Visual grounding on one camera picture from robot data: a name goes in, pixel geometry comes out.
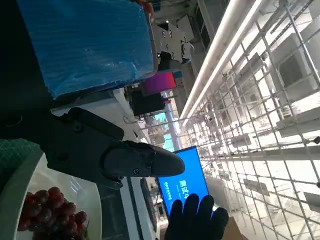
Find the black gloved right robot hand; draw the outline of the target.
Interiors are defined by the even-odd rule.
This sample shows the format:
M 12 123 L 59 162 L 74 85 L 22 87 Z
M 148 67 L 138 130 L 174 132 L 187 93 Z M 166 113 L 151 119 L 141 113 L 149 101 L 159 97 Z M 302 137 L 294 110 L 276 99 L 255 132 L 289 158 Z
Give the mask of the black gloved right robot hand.
M 229 221 L 226 209 L 213 210 L 214 198 L 189 195 L 185 202 L 173 202 L 168 217 L 165 240 L 221 240 Z

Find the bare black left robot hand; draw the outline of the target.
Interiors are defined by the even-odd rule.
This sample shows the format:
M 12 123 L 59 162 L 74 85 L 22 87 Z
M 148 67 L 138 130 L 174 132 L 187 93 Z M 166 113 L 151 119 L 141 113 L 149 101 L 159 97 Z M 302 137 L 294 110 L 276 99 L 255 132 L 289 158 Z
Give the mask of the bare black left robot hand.
M 182 62 L 185 45 L 137 1 L 3 0 L 0 137 L 38 144 L 50 169 L 112 189 L 124 177 L 182 174 L 175 153 L 124 140 L 120 127 L 86 109 L 51 110 L 151 77 L 163 54 Z

